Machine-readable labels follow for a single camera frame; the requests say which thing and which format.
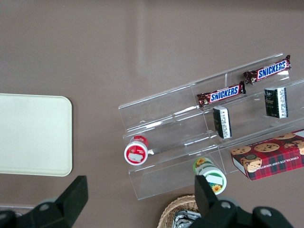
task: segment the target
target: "round container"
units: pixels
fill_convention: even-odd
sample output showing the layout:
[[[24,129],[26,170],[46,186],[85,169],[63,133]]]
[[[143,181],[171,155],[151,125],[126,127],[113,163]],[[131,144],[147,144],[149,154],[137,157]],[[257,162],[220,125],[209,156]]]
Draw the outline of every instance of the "round container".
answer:
[[[226,176],[216,167],[208,158],[199,158],[193,165],[193,170],[196,175],[205,176],[214,194],[222,193],[227,185]]]
[[[196,175],[206,166],[214,166],[213,162],[209,158],[198,158],[193,164],[193,171]]]
[[[141,136],[134,136],[124,150],[124,158],[131,165],[141,165],[148,158],[148,140]]]

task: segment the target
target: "brown tabletop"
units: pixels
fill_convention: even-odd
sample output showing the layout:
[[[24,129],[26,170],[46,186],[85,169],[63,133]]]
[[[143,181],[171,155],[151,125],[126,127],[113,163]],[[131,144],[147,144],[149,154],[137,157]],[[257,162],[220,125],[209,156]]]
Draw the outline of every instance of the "brown tabletop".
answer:
[[[34,206],[87,175],[89,201],[75,227],[156,227],[164,208],[194,188],[137,200],[118,106],[280,52],[301,79],[303,21],[300,0],[1,0],[0,93],[71,100],[73,170],[1,174],[0,205]],[[243,209],[270,206],[303,227],[304,169],[227,180],[222,195]]]

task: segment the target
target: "sunflower image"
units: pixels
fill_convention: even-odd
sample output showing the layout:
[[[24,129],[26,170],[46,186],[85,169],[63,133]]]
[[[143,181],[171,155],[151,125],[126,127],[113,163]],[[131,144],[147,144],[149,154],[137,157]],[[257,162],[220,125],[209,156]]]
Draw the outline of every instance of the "sunflower image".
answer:
[[[222,186],[220,186],[218,184],[212,186],[212,190],[214,193],[220,191],[221,189],[222,189]]]
[[[206,162],[206,159],[204,159],[204,158],[197,159],[197,161],[195,163],[195,168],[199,167],[200,165],[204,164],[205,162]]]

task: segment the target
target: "sunflower label container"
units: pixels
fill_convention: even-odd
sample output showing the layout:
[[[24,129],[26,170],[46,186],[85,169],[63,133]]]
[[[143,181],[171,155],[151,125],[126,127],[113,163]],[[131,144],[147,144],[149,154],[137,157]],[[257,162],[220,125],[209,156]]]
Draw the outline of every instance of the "sunflower label container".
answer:
[[[216,195],[225,190],[227,185],[226,176],[210,159],[205,157],[197,159],[193,164],[193,170],[196,175],[205,176]]]

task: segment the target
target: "plastic container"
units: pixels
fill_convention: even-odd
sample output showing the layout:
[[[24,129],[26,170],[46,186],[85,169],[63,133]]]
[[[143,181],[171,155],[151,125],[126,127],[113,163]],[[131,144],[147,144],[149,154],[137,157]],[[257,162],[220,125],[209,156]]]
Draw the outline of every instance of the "plastic container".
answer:
[[[224,174],[229,174],[238,171],[229,149],[302,129],[304,80],[294,81],[294,71],[270,76],[256,85],[247,84],[246,94],[204,108],[198,106],[197,94],[236,85],[245,79],[244,72],[269,66],[285,56],[266,57],[120,106],[126,129],[124,143],[129,144],[131,138],[143,133],[149,139],[149,159],[143,165],[129,168],[137,199],[193,185],[192,166],[199,157],[208,157]],[[296,101],[288,103],[288,118],[266,115],[264,88],[273,86],[285,86],[288,101]],[[218,105],[229,110],[230,138],[222,139],[216,133],[212,110]]]
[[[148,140],[142,135],[134,136],[124,150],[124,158],[131,165],[142,165],[148,158]]]
[[[210,159],[197,159],[193,165],[193,170],[196,175],[205,176],[214,194],[219,195],[225,190],[227,185],[226,176],[218,167],[213,164]]]

